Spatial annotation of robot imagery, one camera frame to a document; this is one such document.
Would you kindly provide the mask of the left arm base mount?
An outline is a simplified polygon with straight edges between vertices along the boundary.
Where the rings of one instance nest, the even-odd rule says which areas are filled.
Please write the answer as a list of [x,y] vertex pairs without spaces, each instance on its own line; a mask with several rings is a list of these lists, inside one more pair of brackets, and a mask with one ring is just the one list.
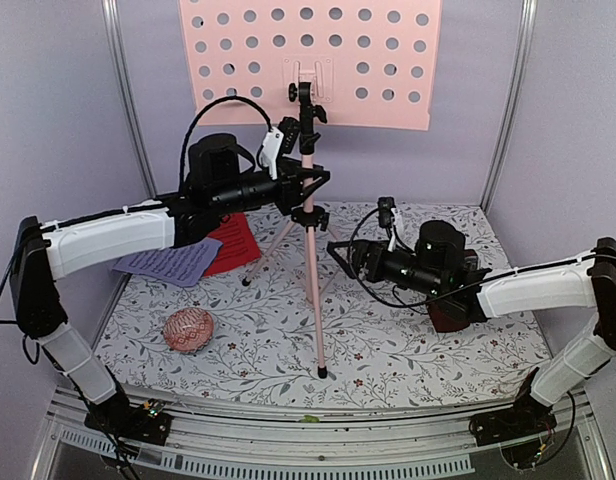
[[112,437],[164,446],[170,434],[173,416],[152,407],[132,406],[128,401],[109,399],[89,405],[84,425]]

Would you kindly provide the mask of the red sheet music paper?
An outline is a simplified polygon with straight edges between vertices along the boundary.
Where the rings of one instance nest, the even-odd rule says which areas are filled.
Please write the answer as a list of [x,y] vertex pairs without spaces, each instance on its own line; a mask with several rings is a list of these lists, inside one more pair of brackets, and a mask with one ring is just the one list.
[[210,238],[222,243],[212,264],[204,272],[210,277],[245,266],[261,257],[260,248],[244,213],[232,214]]

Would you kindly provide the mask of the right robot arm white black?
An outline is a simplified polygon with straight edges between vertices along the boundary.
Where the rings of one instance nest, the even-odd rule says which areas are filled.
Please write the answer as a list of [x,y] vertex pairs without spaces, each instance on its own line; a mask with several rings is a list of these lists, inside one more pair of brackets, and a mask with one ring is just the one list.
[[431,318],[454,326],[522,312],[589,310],[585,327],[520,386],[504,421],[512,435],[527,435],[562,396],[616,356],[612,237],[571,258],[507,271],[477,267],[464,234],[441,220],[423,223],[411,248],[351,237],[329,243],[327,251],[364,290],[388,282],[421,293]]

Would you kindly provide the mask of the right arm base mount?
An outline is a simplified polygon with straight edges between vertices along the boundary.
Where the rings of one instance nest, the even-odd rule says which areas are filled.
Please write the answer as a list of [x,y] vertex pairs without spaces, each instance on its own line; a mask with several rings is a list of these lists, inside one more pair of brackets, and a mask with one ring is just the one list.
[[478,446],[519,439],[532,434],[548,433],[557,426],[551,406],[539,403],[525,385],[508,408],[473,415],[469,432]]

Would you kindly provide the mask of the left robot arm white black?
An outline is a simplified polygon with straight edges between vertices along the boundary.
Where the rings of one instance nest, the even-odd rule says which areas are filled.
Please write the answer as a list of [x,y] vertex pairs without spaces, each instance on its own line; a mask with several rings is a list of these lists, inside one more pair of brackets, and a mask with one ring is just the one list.
[[136,412],[114,374],[72,326],[60,284],[125,256],[190,247],[230,215],[267,205],[283,215],[298,213],[331,174],[288,157],[285,143],[275,128],[267,130],[258,154],[228,133],[185,140],[173,192],[63,221],[29,216],[20,222],[0,282],[0,295],[12,299],[11,322],[114,433],[129,433]]

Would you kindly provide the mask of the purple sheet music paper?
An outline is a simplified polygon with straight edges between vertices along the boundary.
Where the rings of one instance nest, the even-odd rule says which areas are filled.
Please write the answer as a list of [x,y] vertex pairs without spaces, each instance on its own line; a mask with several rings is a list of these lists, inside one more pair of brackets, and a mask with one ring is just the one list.
[[195,286],[223,247],[220,240],[206,238],[196,244],[127,255],[113,265],[118,272],[144,275],[177,287]]

